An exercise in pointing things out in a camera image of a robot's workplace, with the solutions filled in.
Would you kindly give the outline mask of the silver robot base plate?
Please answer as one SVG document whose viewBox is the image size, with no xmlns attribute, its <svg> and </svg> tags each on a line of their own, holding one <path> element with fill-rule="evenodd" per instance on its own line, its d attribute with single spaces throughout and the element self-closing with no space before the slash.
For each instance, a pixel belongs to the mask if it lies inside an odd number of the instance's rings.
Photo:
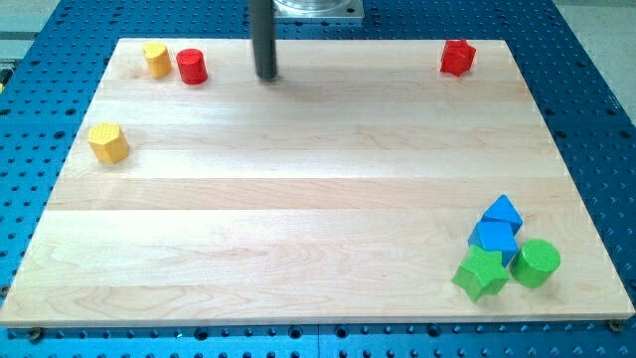
<svg viewBox="0 0 636 358">
<path fill-rule="evenodd" d="M 274 0 L 277 19 L 319 20 L 351 19 L 365 17 L 362 0 Z"/>
</svg>

